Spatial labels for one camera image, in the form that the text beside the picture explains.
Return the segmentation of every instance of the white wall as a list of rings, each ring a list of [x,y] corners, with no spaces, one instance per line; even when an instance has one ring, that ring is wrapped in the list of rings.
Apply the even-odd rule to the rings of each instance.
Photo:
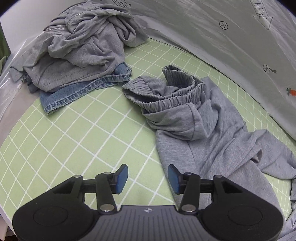
[[[12,52],[40,34],[47,24],[67,7],[83,0],[20,0],[0,17],[1,26]]]

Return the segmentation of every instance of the orange carrot print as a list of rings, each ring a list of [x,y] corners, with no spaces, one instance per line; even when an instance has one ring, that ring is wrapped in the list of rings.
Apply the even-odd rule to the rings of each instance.
[[[296,96],[296,90],[292,90],[291,88],[286,88],[288,91],[288,96],[291,94],[292,96]]]

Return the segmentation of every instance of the blue denim jeans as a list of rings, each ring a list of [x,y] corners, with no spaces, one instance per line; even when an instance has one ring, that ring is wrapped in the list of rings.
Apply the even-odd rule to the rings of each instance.
[[[126,84],[130,80],[129,77],[131,75],[131,68],[122,63],[115,68],[111,75],[105,75],[93,81],[71,84],[54,93],[40,90],[41,105],[45,113],[51,114],[60,107],[79,99],[93,90]]]

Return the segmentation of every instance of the gray clothing pile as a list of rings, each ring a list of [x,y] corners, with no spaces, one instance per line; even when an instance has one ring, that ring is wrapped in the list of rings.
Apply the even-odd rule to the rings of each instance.
[[[17,81],[26,71],[36,87],[55,92],[110,75],[124,62],[123,45],[136,47],[147,38],[126,8],[88,0],[53,19],[10,73]]]
[[[248,132],[235,106],[209,77],[198,79],[175,66],[163,68],[163,73],[167,82],[140,76],[125,84],[123,92],[157,130],[156,147],[166,175],[169,164],[205,179],[223,175],[281,211],[267,173],[293,179],[295,203],[296,159],[286,145],[267,130]],[[174,197],[180,204],[181,195]],[[200,209],[210,203],[210,196],[202,194]],[[296,235],[295,218],[296,210],[285,222],[281,240]]]

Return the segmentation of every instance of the green grid mat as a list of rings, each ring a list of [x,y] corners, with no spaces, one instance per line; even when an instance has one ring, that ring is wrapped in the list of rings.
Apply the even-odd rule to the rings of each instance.
[[[210,76],[237,107],[249,131],[268,129],[296,153],[295,141],[250,95],[200,59],[152,39],[125,52],[132,79],[164,79],[161,68],[170,63],[200,78]],[[155,149],[155,132],[120,87],[93,91],[52,115],[45,115],[36,100],[2,144],[0,155],[0,205],[10,219],[17,208],[73,175],[91,179],[123,163],[129,177],[123,193],[114,195],[118,206],[174,203]],[[292,211],[291,182],[266,177],[287,218]],[[85,203],[95,209],[95,195],[87,194]]]

